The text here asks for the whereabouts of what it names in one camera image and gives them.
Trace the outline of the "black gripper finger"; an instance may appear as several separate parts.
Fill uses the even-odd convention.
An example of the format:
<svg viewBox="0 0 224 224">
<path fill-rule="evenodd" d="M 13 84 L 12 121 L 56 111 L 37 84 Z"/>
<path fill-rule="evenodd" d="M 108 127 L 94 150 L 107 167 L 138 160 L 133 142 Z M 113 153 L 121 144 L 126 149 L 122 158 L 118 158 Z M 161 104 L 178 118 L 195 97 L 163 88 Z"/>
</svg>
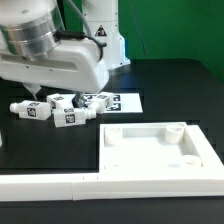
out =
<svg viewBox="0 0 224 224">
<path fill-rule="evenodd" d="M 39 85 L 24 83 L 23 86 L 32 94 L 34 99 L 37 99 L 37 93 L 41 90 Z"/>
<path fill-rule="evenodd" d="M 76 92 L 73 98 L 73 106 L 75 108 L 82 108 L 85 106 L 85 101 L 84 92 Z"/>
</svg>

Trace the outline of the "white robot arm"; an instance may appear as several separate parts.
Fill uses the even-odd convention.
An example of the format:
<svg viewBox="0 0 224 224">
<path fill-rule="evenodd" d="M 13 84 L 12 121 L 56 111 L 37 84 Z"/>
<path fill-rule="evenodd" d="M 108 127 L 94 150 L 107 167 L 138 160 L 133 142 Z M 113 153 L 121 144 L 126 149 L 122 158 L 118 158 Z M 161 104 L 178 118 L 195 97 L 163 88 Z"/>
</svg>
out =
<svg viewBox="0 0 224 224">
<path fill-rule="evenodd" d="M 81 0 L 81 33 L 65 30 L 57 0 L 0 0 L 0 77 L 33 95 L 43 86 L 98 93 L 126 66 L 118 0 Z"/>
</svg>

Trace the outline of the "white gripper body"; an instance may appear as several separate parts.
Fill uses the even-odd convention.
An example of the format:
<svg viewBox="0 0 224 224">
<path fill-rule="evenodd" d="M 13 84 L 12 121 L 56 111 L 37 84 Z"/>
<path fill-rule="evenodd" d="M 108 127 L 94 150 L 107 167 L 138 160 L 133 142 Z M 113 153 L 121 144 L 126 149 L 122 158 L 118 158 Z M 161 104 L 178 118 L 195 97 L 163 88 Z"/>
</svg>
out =
<svg viewBox="0 0 224 224">
<path fill-rule="evenodd" d="M 5 80 L 59 89 L 98 93 L 109 80 L 103 60 L 98 61 L 94 48 L 59 46 L 46 61 L 26 61 L 3 53 L 0 55 L 0 77 Z"/>
</svg>

